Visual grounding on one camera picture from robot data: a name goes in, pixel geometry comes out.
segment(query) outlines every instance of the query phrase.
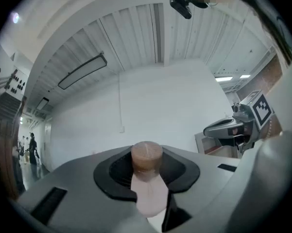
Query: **gray machine body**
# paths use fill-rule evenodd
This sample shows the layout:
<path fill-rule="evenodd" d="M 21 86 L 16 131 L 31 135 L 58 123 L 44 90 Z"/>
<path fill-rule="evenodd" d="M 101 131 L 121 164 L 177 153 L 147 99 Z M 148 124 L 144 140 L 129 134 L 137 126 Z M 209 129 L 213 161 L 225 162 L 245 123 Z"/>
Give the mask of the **gray machine body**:
<path fill-rule="evenodd" d="M 192 218 L 170 232 L 219 232 L 228 228 L 237 229 L 242 220 L 257 216 L 257 212 L 251 213 L 248 208 L 244 208 L 248 201 L 257 203 L 259 214 L 268 213 L 275 205 L 276 198 L 283 194 L 283 187 L 289 182 L 285 175 L 292 169 L 292 159 L 287 159 L 283 152 L 276 152 L 273 148 L 291 147 L 292 136 L 268 140 L 263 146 L 259 151 L 246 151 L 241 160 L 164 146 L 196 163 L 201 172 L 199 179 L 187 192 L 174 195 L 177 206 Z M 20 205 L 18 211 L 27 215 L 28 221 L 35 227 L 40 227 L 41 232 L 155 233 L 155 229 L 137 210 L 134 202 L 109 198 L 93 179 L 98 163 L 126 149 L 128 147 L 104 151 L 63 164 L 22 194 L 17 203 L 17 206 Z M 261 160 L 266 161 L 267 166 L 261 166 Z M 237 169 L 235 172 L 223 170 L 218 168 L 220 164 L 236 166 Z M 274 175 L 279 173 L 279 179 L 277 177 L 275 180 Z M 253 186 L 258 185 L 255 187 L 256 194 L 247 194 L 251 183 Z M 34 218 L 28 217 L 28 213 L 35 209 L 53 187 L 63 188 L 67 193 L 45 227 L 39 225 Z"/>
<path fill-rule="evenodd" d="M 223 145 L 235 147 L 243 154 L 260 139 L 260 131 L 273 112 L 261 90 L 251 92 L 234 105 L 233 111 L 233 116 L 210 124 L 203 133 L 206 137 L 219 140 Z"/>

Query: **gray plastic surface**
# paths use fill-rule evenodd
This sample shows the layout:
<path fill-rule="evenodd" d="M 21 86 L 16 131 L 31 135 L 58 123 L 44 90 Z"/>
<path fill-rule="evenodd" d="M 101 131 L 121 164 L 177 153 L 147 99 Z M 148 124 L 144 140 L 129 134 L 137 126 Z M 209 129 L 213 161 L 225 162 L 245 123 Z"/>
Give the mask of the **gray plastic surface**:
<path fill-rule="evenodd" d="M 192 160 L 201 170 L 199 179 L 187 192 L 174 195 L 178 207 L 192 216 L 202 215 L 203 217 L 204 214 L 206 216 L 207 206 L 210 205 L 212 208 L 214 200 L 221 196 L 222 191 L 226 189 L 225 186 L 233 180 L 229 188 L 230 192 L 227 193 L 228 200 L 224 204 L 215 206 L 215 210 L 226 210 L 225 206 L 228 206 L 232 213 L 239 201 L 236 192 L 241 196 L 246 187 L 256 150 L 246 152 L 240 162 L 239 159 L 208 156 L 169 146 L 163 147 Z M 93 171 L 99 162 L 127 148 L 109 150 L 63 164 L 25 192 L 19 198 L 19 204 L 30 213 L 55 186 L 68 191 L 48 222 L 48 227 L 57 232 L 155 233 L 156 231 L 147 219 L 139 213 L 134 202 L 109 198 L 96 186 L 93 179 Z M 220 164 L 238 166 L 238 168 L 233 173 L 217 168 Z M 222 224 L 228 223 L 228 215 L 220 220 L 217 218 L 215 221 L 220 221 Z M 199 223 L 199 225 L 199 227 L 206 227 L 205 224 Z M 214 230 L 215 225 L 219 226 L 212 220 L 208 227 Z M 197 231 L 196 220 L 193 219 L 171 232 L 192 231 Z"/>

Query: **ceiling beam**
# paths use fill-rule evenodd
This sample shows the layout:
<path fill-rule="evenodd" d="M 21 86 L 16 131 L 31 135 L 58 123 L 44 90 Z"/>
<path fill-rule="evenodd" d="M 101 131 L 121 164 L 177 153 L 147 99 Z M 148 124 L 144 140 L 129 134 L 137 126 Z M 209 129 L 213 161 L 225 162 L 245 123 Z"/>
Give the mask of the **ceiling beam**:
<path fill-rule="evenodd" d="M 163 3 L 163 21 L 164 21 L 164 66 L 170 64 L 171 54 L 171 13 L 172 7 L 169 2 Z"/>

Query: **ceiling-mounted camera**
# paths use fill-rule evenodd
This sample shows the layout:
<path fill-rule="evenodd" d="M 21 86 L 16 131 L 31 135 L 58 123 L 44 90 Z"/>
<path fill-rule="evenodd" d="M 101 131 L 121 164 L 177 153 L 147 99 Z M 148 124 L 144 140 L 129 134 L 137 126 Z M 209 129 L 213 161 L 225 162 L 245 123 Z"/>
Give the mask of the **ceiling-mounted camera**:
<path fill-rule="evenodd" d="M 186 0 L 170 0 L 170 5 L 185 19 L 191 18 L 192 14 L 188 7 L 189 3 Z"/>
<path fill-rule="evenodd" d="M 198 0 L 170 0 L 170 5 L 178 13 L 180 13 L 185 19 L 190 19 L 192 14 L 189 8 L 189 3 L 192 3 L 194 6 L 197 6 L 201 9 L 206 9 L 208 4 L 205 2 L 200 2 Z"/>

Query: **corrugated ceiling panel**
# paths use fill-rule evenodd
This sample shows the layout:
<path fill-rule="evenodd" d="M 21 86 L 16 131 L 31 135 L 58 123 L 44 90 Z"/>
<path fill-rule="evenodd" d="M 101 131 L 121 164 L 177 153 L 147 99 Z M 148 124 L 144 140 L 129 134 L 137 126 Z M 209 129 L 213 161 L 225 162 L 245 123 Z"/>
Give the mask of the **corrugated ceiling panel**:
<path fill-rule="evenodd" d="M 218 73 L 250 72 L 262 59 L 267 49 L 249 30 L 239 35 L 230 54 Z"/>
<path fill-rule="evenodd" d="M 206 62 L 211 56 L 216 39 L 223 26 L 225 15 L 213 8 L 194 9 L 191 36 L 186 58 L 201 58 Z"/>
<path fill-rule="evenodd" d="M 171 12 L 171 59 L 184 59 L 186 56 L 193 20 L 185 19 L 177 11 Z"/>
<path fill-rule="evenodd" d="M 258 18 L 251 12 L 247 14 L 248 7 L 244 3 L 233 0 L 226 5 L 232 15 L 239 15 L 239 18 L 248 15 L 246 25 L 255 33 L 262 33 Z M 267 49 L 246 27 L 241 31 L 240 19 L 236 20 L 216 7 L 199 9 L 190 5 L 190 8 L 191 20 L 172 10 L 171 59 L 200 58 L 214 76 L 238 76 L 259 68 L 257 65 Z M 47 97 L 49 104 L 55 106 L 76 91 L 121 71 L 162 61 L 163 35 L 162 4 L 123 9 L 90 23 L 69 38 L 48 61 L 29 103 L 37 106 L 43 97 Z M 66 90 L 57 86 L 67 74 L 100 52 L 108 62 L 107 67 L 87 75 Z M 237 81 L 235 77 L 230 82 L 220 83 L 222 88 L 234 90 L 240 86 L 243 81 Z"/>
<path fill-rule="evenodd" d="M 127 8 L 101 18 L 124 70 L 155 63 L 152 20 L 150 5 Z"/>
<path fill-rule="evenodd" d="M 213 54 L 212 59 L 208 62 L 208 67 L 212 73 L 217 73 L 217 70 L 221 67 L 222 63 L 226 59 L 230 52 L 233 43 L 237 39 L 238 33 L 240 32 L 242 25 L 233 19 L 232 17 L 226 16 L 226 26 L 221 36 L 216 52 Z"/>

